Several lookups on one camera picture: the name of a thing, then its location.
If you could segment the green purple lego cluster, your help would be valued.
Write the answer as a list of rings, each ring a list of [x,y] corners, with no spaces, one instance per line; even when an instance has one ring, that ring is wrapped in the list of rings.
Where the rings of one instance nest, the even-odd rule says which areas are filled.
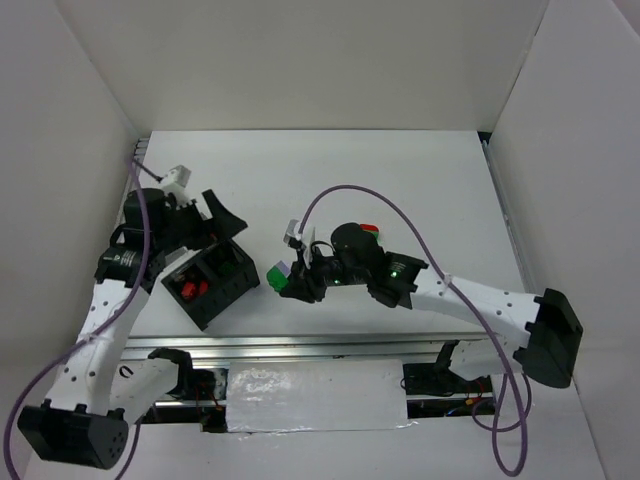
[[[283,262],[277,262],[266,273],[266,280],[269,286],[277,293],[280,293],[289,283],[290,268]]]

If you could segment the red and tan lego brick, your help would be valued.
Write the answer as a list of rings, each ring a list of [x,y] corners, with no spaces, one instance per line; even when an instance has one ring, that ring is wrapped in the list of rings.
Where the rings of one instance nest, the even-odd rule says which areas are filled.
[[[193,282],[186,282],[181,290],[181,297],[185,302],[190,302],[198,296],[198,286]]]

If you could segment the small green lego brick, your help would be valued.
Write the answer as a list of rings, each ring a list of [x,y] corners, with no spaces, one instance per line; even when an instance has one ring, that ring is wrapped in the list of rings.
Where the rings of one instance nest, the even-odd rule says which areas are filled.
[[[217,274],[220,277],[226,277],[226,276],[232,275],[234,273],[234,271],[235,271],[235,266],[233,264],[229,263],[229,262],[225,262],[223,264],[220,264],[217,267]]]

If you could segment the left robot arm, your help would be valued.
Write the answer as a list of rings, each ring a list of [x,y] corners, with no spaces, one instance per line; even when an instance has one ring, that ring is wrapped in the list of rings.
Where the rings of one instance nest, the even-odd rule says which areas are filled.
[[[212,191],[203,198],[209,216],[168,188],[128,194],[123,221],[99,258],[77,343],[42,403],[23,407],[17,419],[42,460],[109,470],[123,454],[131,425],[159,398],[196,392],[193,362],[183,350],[157,348],[128,375],[120,360],[167,256],[222,245],[246,229]]]

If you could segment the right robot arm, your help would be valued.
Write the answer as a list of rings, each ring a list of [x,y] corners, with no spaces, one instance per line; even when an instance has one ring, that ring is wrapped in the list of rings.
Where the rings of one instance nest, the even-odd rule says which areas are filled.
[[[560,291],[517,293],[440,275],[422,259],[384,250],[356,223],[334,230],[329,256],[313,235],[289,230],[284,241],[296,260],[267,273],[283,298],[314,304],[330,287],[365,286],[386,307],[443,314],[489,330],[484,340],[446,342],[436,361],[446,372],[474,380],[513,371],[557,389],[571,383],[584,329]]]

